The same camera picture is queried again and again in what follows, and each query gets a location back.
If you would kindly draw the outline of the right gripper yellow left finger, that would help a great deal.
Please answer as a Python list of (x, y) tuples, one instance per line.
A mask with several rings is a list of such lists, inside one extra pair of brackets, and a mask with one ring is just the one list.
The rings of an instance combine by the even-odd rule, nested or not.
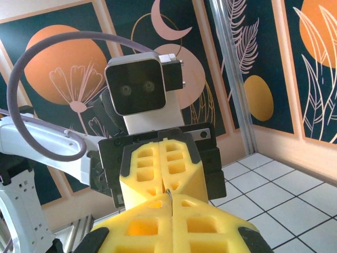
[(98, 225), (78, 252), (173, 252), (172, 200), (154, 197)]

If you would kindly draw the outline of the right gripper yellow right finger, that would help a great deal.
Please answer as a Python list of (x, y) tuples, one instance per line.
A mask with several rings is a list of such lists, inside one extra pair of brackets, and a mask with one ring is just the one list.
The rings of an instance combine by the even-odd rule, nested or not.
[(252, 223), (185, 194), (172, 197), (173, 252), (273, 252)]

